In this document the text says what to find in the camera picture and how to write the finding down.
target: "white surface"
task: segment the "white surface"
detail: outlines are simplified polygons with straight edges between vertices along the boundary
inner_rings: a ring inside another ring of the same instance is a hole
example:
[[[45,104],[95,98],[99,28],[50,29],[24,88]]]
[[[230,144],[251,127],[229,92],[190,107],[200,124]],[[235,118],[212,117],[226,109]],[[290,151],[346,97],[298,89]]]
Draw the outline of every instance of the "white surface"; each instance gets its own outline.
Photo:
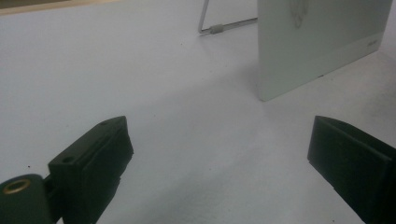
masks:
[[[392,0],[259,0],[261,99],[377,51],[391,5]]]
[[[101,224],[361,224],[306,153],[315,115],[396,147],[394,10],[380,52],[263,103],[257,26],[200,37],[202,3],[1,17],[0,181],[47,175],[93,125],[125,115],[135,154]]]

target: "white board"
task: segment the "white board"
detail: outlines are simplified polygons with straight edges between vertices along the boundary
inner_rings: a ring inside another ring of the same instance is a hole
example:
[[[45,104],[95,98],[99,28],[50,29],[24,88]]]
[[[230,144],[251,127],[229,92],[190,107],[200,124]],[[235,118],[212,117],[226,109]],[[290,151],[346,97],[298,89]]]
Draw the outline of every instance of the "white board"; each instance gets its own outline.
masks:
[[[267,101],[378,50],[392,0],[259,0]]]

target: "black bracket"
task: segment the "black bracket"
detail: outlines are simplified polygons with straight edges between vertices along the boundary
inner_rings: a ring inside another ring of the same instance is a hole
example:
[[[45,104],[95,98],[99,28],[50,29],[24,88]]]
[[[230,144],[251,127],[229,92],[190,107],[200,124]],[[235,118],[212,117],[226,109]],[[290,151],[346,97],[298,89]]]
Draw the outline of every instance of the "black bracket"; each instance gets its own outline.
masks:
[[[133,154],[125,117],[97,124],[49,163],[45,179],[22,175],[0,185],[0,223],[96,223]]]
[[[396,149],[350,124],[316,117],[310,163],[365,223],[396,223]]]

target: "metal rod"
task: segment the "metal rod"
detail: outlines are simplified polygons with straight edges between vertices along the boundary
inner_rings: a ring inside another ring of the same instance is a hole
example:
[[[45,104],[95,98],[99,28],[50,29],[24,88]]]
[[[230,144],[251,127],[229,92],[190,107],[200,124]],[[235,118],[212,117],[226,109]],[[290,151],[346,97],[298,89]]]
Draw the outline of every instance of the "metal rod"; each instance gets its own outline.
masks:
[[[245,20],[245,21],[232,22],[232,23],[225,24],[225,25],[223,25],[223,24],[213,25],[207,29],[203,29],[208,6],[209,6],[209,0],[205,0],[204,8],[202,9],[202,13],[201,13],[201,19],[200,19],[199,25],[198,25],[198,32],[201,35],[209,35],[209,34],[214,35],[214,34],[222,33],[226,30],[231,30],[236,27],[249,25],[249,24],[257,22],[257,18],[253,18],[253,19],[249,19],[249,20]]]

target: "white table surface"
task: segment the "white table surface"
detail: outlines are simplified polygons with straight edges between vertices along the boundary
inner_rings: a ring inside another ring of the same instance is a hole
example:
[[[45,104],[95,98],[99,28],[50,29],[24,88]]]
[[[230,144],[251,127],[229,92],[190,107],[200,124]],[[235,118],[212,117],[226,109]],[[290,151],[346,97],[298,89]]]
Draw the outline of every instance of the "white table surface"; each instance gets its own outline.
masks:
[[[255,16],[254,1],[213,2],[208,24]],[[98,223],[362,223],[306,154],[315,115],[396,147],[395,6],[379,52],[263,103],[257,25],[198,36],[202,4],[0,17],[0,182],[47,175],[92,126],[125,115],[135,154]]]

